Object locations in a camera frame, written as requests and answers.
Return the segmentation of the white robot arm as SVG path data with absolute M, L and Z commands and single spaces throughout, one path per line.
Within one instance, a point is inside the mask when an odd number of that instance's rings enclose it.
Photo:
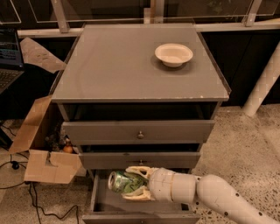
M 237 224 L 279 224 L 249 204 L 226 180 L 216 175 L 203 177 L 178 173 L 165 168 L 130 166 L 127 173 L 148 180 L 147 186 L 124 193 L 126 200 L 157 200 L 191 204 L 201 202 Z

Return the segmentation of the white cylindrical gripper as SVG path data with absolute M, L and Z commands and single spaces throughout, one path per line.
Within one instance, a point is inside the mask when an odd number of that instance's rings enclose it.
M 148 187 L 141 186 L 134 192 L 123 193 L 122 197 L 125 200 L 157 200 L 183 204 L 190 204 L 194 201 L 196 178 L 191 174 L 149 166 L 129 166 L 125 171 L 149 179 Z

